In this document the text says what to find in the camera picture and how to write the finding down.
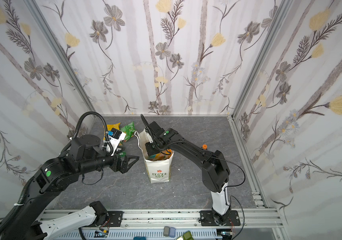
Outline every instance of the floral wallpaper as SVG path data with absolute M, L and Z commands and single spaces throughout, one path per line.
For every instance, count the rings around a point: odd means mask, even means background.
M 0 219 L 87 110 L 28 8 L 0 0 Z M 85 119 L 82 134 L 91 124 Z
M 280 1 L 37 0 L 102 114 L 232 114 Z
M 290 239 L 341 239 L 342 0 L 292 3 L 236 124 Z

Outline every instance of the gray marble floor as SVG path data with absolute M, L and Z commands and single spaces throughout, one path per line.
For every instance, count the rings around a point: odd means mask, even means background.
M 105 117 L 107 124 L 121 122 L 120 126 L 134 121 L 138 132 L 144 129 L 139 116 Z M 146 117 L 151 123 L 156 121 L 160 127 L 173 128 L 187 140 L 196 145 L 207 144 L 211 151 L 220 150 L 226 160 L 243 167 L 226 117 Z M 103 137 L 103 126 L 96 119 L 90 134 Z M 107 209 L 208 209 L 212 207 L 210 191 L 203 185 L 201 170 L 190 160 L 175 153 L 171 165 L 171 180 L 151 184 L 137 139 L 124 143 L 127 154 L 140 156 L 140 160 L 129 172 L 121 174 L 105 169 L 104 177 L 95 185 L 78 182 L 70 185 L 60 196 L 55 209 L 82 209 L 93 201 L 101 201 Z M 243 174 L 235 165 L 228 164 L 231 170 L 229 185 L 243 180 Z M 99 172 L 86 174 L 85 183 L 100 178 Z M 243 208 L 255 208 L 251 188 L 246 180 L 239 187 L 229 188 Z M 233 206 L 238 207 L 236 200 Z

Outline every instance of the cable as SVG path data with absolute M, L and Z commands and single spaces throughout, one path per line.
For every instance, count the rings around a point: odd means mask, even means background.
M 80 228 L 78 228 L 78 230 L 79 230 L 80 237 L 82 238 L 82 240 L 87 240 L 83 235 L 82 228 L 80 227 Z
M 232 196 L 232 195 L 230 196 L 230 205 L 232 204 L 231 197 L 235 198 L 235 197 Z M 244 223 L 245 223 L 244 210 L 243 210 L 243 208 L 242 208 L 242 206 L 241 206 L 239 200 L 238 200 L 237 198 L 235 198 L 235 199 L 236 199 L 236 201 L 239 203 L 240 208 L 241 208 L 241 212 L 243 213 L 243 225 L 241 226 L 241 229 L 240 229 L 240 231 L 238 232 L 238 234 L 236 234 L 233 238 L 231 238 L 231 240 L 233 240 L 234 238 L 236 238 L 236 237 L 241 233 L 241 231 L 242 231 L 243 228 L 244 228 Z
M 84 176 L 84 174 L 82 174 L 82 184 L 85 184 L 85 185 L 94 185 L 94 184 L 97 184 L 97 183 L 103 178 L 103 174 L 104 174 L 104 171 L 103 171 L 103 169 L 102 169 L 102 170 L 101 170 L 100 179 L 97 180 L 97 181 L 94 182 L 94 183 L 84 183 L 84 178 L 85 178 L 86 176 Z
M 19 212 L 19 210 L 22 208 L 24 205 L 24 201 L 27 196 L 27 191 L 30 187 L 31 182 L 34 180 L 34 177 L 31 177 L 26 184 L 24 185 L 22 192 L 20 193 L 20 197 L 16 205 L 12 208 L 12 212 L 9 215 L 7 219 L 2 220 L 2 224 L 0 225 L 0 233 L 7 227 L 7 225 L 12 221 L 12 219 L 15 217 L 15 215 Z
M 238 184 L 238 185 L 226 186 L 224 189 L 226 189 L 226 188 L 228 188 L 228 187 L 238 187 L 238 186 L 242 185 L 242 184 L 245 182 L 245 172 L 244 172 L 244 170 L 243 170 L 239 165 L 237 165 L 237 164 L 234 163 L 234 162 L 231 162 L 231 161 L 228 161 L 228 160 L 225 160 L 225 159 L 221 159 L 221 158 L 218 158 L 218 157 L 211 157 L 211 158 L 215 158 L 215 159 L 219 159 L 219 160 L 222 160 L 222 161 L 225 161 L 225 162 L 232 163 L 232 164 L 236 165 L 238 168 L 240 168 L 240 170 L 243 172 L 244 179 L 243 179 L 243 181 L 242 181 L 240 184 Z
M 72 142 L 72 139 L 76 138 L 79 134 L 79 130 L 80 130 L 80 127 L 82 125 L 82 122 L 84 120 L 84 118 L 88 115 L 95 115 L 97 116 L 98 118 L 101 119 L 102 123 L 103 123 L 103 128 L 104 128 L 104 137 L 106 139 L 106 142 L 104 143 L 104 147 L 103 147 L 103 150 L 106 152 L 106 146 L 108 145 L 110 147 L 110 152 L 113 151 L 113 147 L 112 147 L 112 144 L 110 142 L 110 139 L 108 138 L 108 134 L 107 134 L 107 123 L 106 121 L 104 120 L 103 116 L 101 116 L 99 113 L 97 112 L 93 112 L 93 111 L 89 111 L 89 112 L 86 112 L 86 113 L 83 113 L 83 115 L 80 116 L 79 120 L 78 120 L 78 123 L 75 127 L 75 130 L 74 130 L 74 134 L 71 138 L 71 141 L 67 143 L 67 145 L 62 149 L 61 153 L 66 151 L 70 146 L 71 146 L 71 142 Z

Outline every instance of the gray flower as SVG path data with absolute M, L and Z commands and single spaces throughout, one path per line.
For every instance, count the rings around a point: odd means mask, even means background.
M 291 90 L 291 85 L 288 85 L 287 82 L 284 82 L 284 84 L 280 85 L 279 90 L 280 92 L 276 95 L 276 97 L 280 98 L 280 104 L 286 103 L 286 95 L 289 94 L 289 91 Z
M 167 51 L 168 45 L 167 43 L 158 43 L 156 45 L 156 49 L 158 50 L 155 55 L 159 56 L 160 59 L 164 59 L 164 57 L 171 56 L 171 52 Z
M 83 136 L 83 135 L 85 135 L 86 134 L 86 127 L 81 127 L 80 129 L 79 129 L 79 133 L 78 133 L 78 137 L 81 137 L 81 136 Z M 70 137 L 72 137 L 74 135 L 74 131 L 71 129 L 69 132 L 68 132 L 68 134 L 67 134 L 67 137 L 68 138 L 70 138 Z
M 251 132 L 250 127 L 248 127 L 248 125 L 245 124 L 241 132 L 243 133 L 244 138 L 248 138 L 248 134 L 250 134 Z
M 284 61 L 280 64 L 280 69 L 276 70 L 276 81 L 282 81 L 285 82 L 287 79 L 286 73 L 289 72 L 289 68 L 291 67 L 291 64 L 287 64 L 287 61 Z
M 101 38 L 103 42 L 107 42 L 105 34 L 108 33 L 108 30 L 104 26 L 104 22 L 92 20 L 91 29 L 95 31 L 94 33 L 90 33 L 92 41 L 97 43 L 99 38 Z
M 42 66 L 36 66 L 35 61 L 32 58 L 29 58 L 28 61 L 24 62 L 24 69 L 30 73 L 30 78 L 40 80 L 42 77 L 40 76 L 43 73 Z
M 109 17 L 104 17 L 104 21 L 107 26 L 114 25 L 116 31 L 120 31 L 120 26 L 125 26 L 126 23 L 121 20 L 123 13 L 122 11 L 115 5 L 110 7 L 110 5 L 106 4 L 104 11 L 108 14 Z
M 44 66 L 44 71 L 46 72 L 47 77 L 51 77 L 52 81 L 55 82 L 55 77 L 59 78 L 59 71 L 54 70 L 53 66 L 51 66 L 49 63 Z
M 156 101 L 153 101 L 153 102 L 150 101 L 148 109 L 153 111 L 154 109 L 158 109 L 158 106 L 159 106 L 159 103 L 157 103 Z
M 246 112 L 243 113 L 243 115 L 240 117 L 241 122 L 245 122 L 248 118 L 248 115 Z
M 239 38 L 238 43 L 242 43 L 244 40 L 250 43 L 252 41 L 252 37 L 259 33 L 260 31 L 259 26 L 260 26 L 260 23 L 251 21 L 248 24 L 248 26 L 244 29 L 245 33 L 238 35 L 238 38 Z
M 172 68 L 176 67 L 176 65 L 178 66 L 178 68 L 182 68 L 184 63 L 182 63 L 180 60 L 182 58 L 180 57 L 180 54 L 172 54 L 170 57 L 170 61 L 172 62 Z
M 267 28 L 271 26 L 273 17 L 275 16 L 276 11 L 278 10 L 278 6 L 274 6 L 270 11 L 269 11 L 269 18 L 264 18 L 263 22 L 261 23 L 262 28 Z
M 162 114 L 162 115 L 167 115 L 167 114 L 170 114 L 171 113 L 171 107 L 170 106 L 166 106 L 166 105 L 163 105 L 160 107 L 159 109 L 159 112 Z

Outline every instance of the white paper bag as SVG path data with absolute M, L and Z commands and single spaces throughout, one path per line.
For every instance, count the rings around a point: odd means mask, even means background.
M 145 159 L 146 169 L 148 173 L 148 177 L 151 183 L 155 182 L 168 182 L 170 180 L 170 172 L 171 172 L 171 162 L 173 158 L 173 152 L 169 159 L 159 160 L 159 161 L 150 161 L 147 160 L 148 154 L 146 151 L 146 142 L 149 142 L 146 131 L 139 133 L 140 137 L 140 148 L 142 149 L 143 157 Z

